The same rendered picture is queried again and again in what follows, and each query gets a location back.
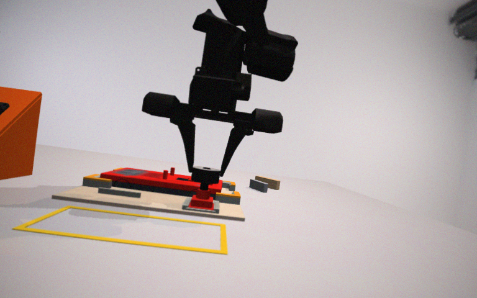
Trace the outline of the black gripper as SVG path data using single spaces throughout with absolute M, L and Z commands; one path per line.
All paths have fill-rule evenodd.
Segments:
M 235 73 L 241 73 L 241 67 L 231 61 L 221 59 L 205 59 L 201 67 L 206 68 L 206 75 L 221 76 L 222 70 L 231 71 L 232 79 Z M 223 177 L 232 155 L 243 140 L 244 136 L 253 135 L 254 131 L 265 133 L 280 133 L 283 128 L 281 112 L 256 108 L 252 113 L 235 111 L 237 100 L 234 100 L 232 109 L 205 104 L 203 106 L 179 102 L 172 94 L 149 92 L 145 95 L 142 111 L 158 117 L 170 118 L 170 123 L 178 126 L 184 143 L 188 171 L 192 173 L 194 164 L 195 128 L 194 118 L 216 120 L 233 123 L 229 140 L 225 149 L 224 158 L 220 169 Z M 203 109 L 211 110 L 206 111 Z M 227 112 L 221 113 L 221 112 Z

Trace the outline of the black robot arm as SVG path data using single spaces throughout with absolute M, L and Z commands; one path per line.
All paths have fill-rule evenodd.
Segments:
M 226 20 L 208 9 L 193 24 L 194 30 L 206 33 L 202 61 L 227 60 L 241 68 L 243 62 L 251 74 L 236 72 L 232 79 L 231 71 L 222 70 L 221 76 L 211 76 L 206 75 L 206 68 L 196 67 L 189 85 L 188 104 L 232 109 L 234 100 L 249 101 L 252 74 L 278 81 L 291 76 L 298 41 L 268 30 L 264 15 L 267 0 L 216 1 Z M 242 26 L 246 32 L 236 26 Z

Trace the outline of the yellow rectangular outline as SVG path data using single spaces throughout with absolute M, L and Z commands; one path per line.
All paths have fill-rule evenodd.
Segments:
M 34 224 L 34 223 L 40 222 L 44 219 L 47 219 L 47 218 L 49 218 L 49 217 L 51 217 L 55 214 L 59 214 L 59 213 L 65 211 L 65 210 L 68 210 L 70 208 L 72 208 L 72 209 L 82 209 L 82 210 L 93 210 L 93 211 L 110 213 L 110 214 L 131 215 L 131 216 L 147 217 L 147 218 L 153 218 L 153 219 L 175 220 L 175 221 L 181 221 L 181 222 L 191 222 L 191 223 L 197 223 L 197 224 L 208 224 L 208 225 L 220 226 L 220 250 L 208 250 L 208 249 L 191 248 L 191 247 L 185 247 L 185 246 L 162 245 L 162 244 L 150 243 L 150 242 L 138 242 L 138 241 L 132 241 L 132 240 L 121 240 L 121 239 L 115 239 L 115 238 L 104 238 L 104 237 L 96 237 L 96 236 L 91 236 L 91 235 L 80 235 L 80 234 L 75 234 L 75 233 L 53 232 L 51 230 L 26 228 L 26 227 Z M 23 232 L 45 233 L 45 234 L 51 234 L 51 235 L 59 235 L 59 236 L 63 236 L 63 237 L 102 240 L 102 241 L 105 241 L 105 242 L 126 243 L 126 244 L 143 245 L 143 246 L 154 246 L 154 247 L 161 247 L 161 248 L 169 248 L 169 249 L 173 249 L 173 250 L 196 251 L 196 252 L 203 252 L 203 253 L 214 253 L 214 254 L 227 255 L 226 228 L 225 228 L 225 225 L 222 225 L 222 224 L 205 223 L 205 222 L 194 221 L 194 220 L 174 219 L 174 218 L 168 218 L 168 217 L 157 217 L 157 216 L 151 216 L 151 215 L 130 214 L 130 213 L 123 213 L 123 212 L 108 211 L 108 210 L 97 210 L 97 209 L 92 209 L 92 208 L 76 207 L 76 206 L 70 206 L 70 205 L 68 205 L 68 206 L 66 206 L 66 207 L 64 207 L 60 210 L 57 210 L 57 211 L 51 212 L 49 214 L 46 214 L 42 217 L 39 217 L 35 220 L 31 220 L 31 221 L 29 221 L 27 223 L 24 223 L 24 224 L 22 224 L 18 227 L 14 227 L 14 228 L 12 228 L 12 230 L 21 230 Z

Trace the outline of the black and grey toy wheel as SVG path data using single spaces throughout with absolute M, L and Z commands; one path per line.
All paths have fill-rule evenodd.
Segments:
M 218 184 L 220 178 L 219 169 L 204 169 L 201 166 L 193 166 L 191 180 L 198 183 Z

